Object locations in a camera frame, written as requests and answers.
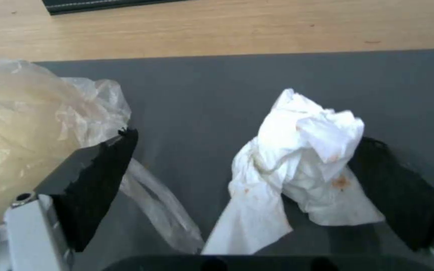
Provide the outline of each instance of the crumpled tissue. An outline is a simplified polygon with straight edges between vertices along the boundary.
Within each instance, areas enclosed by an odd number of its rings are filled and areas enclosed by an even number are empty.
[[[286,89],[232,162],[231,200],[202,254],[253,254],[292,231],[281,193],[323,226],[373,223],[384,216],[346,166],[364,123]]]

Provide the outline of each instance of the transparent plastic bag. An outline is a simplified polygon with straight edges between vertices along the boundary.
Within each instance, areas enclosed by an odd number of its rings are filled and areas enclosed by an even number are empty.
[[[203,247],[200,230],[182,204],[137,160],[130,161],[120,190],[138,203],[172,248],[195,254]]]
[[[0,221],[15,196],[33,190],[76,149],[115,137],[130,115],[114,81],[59,78],[26,61],[0,60]],[[173,248],[196,252],[200,232],[179,201],[136,161],[131,165],[129,195]],[[135,192],[138,182],[162,203]]]

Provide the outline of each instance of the brown stain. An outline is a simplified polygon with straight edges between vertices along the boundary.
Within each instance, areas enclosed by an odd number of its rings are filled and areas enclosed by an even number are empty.
[[[339,178],[333,180],[331,184],[334,188],[341,189],[341,191],[351,185],[348,179],[346,179],[346,177],[343,175],[340,175]]]
[[[334,162],[336,162],[337,160],[339,160],[339,154],[335,154],[335,155],[331,156],[331,157],[327,160],[327,162],[328,162],[328,163],[334,163]]]

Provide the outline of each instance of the metal part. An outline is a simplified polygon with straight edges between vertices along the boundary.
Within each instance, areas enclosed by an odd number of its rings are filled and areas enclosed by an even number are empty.
[[[17,207],[5,213],[13,271],[67,271],[61,248],[55,240],[54,228],[47,217],[45,200],[36,195],[19,199]]]
[[[35,192],[31,191],[28,193],[19,194],[11,204],[11,208],[17,208],[19,206],[23,206],[28,204],[34,200],[38,199],[38,196]]]

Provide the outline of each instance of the black notebook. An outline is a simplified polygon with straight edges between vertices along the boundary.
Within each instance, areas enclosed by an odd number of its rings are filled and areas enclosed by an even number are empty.
[[[51,15],[182,0],[43,0]]]

